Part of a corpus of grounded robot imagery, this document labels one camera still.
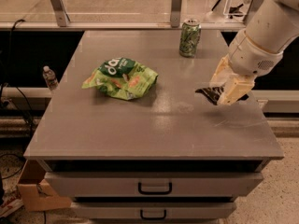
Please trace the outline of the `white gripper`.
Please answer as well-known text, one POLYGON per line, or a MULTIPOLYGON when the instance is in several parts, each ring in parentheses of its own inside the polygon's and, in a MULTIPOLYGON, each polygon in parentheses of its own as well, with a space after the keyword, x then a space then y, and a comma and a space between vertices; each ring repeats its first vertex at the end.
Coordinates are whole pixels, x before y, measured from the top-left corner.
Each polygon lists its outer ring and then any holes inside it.
POLYGON ((232 105, 242 98, 254 87, 255 76, 267 75, 282 56, 282 51, 260 49, 247 38, 244 29, 240 30, 229 45, 228 56, 221 58, 209 81, 210 88, 223 87, 217 105, 232 105))

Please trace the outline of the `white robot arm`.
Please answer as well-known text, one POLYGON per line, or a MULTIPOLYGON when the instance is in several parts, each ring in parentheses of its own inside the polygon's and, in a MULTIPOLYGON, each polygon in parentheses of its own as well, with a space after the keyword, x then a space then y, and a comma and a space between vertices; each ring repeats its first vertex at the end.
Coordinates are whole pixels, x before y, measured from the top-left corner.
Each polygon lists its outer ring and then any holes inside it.
POLYGON ((213 105, 231 105, 252 90, 282 59, 299 36, 299 0, 263 0, 246 28, 240 30, 209 81, 213 105))

